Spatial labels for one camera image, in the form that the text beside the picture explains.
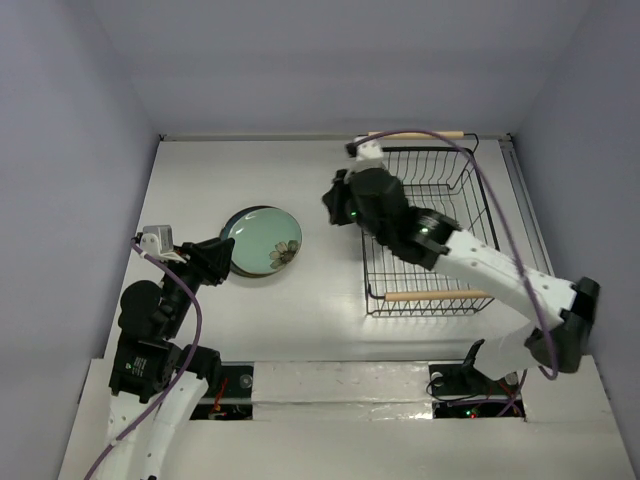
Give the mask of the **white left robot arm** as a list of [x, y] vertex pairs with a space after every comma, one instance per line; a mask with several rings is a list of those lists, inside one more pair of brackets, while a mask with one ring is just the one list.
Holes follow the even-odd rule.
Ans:
[[161, 478], [198, 402], [224, 388], [219, 352], [199, 343], [203, 313], [196, 293], [226, 280], [233, 240], [175, 246], [164, 225], [144, 228], [131, 248], [163, 277], [136, 281], [121, 294], [105, 446], [88, 479]]

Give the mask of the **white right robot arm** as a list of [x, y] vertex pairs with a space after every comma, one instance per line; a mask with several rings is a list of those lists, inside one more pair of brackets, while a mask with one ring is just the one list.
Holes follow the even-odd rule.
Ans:
[[336, 172], [322, 202], [333, 225], [356, 224], [400, 260], [488, 294], [528, 321], [502, 337], [472, 344], [462, 384], [482, 392], [505, 375], [539, 368], [549, 379], [575, 374], [586, 354], [600, 286], [530, 269], [454, 219], [410, 204], [402, 182], [384, 168]]

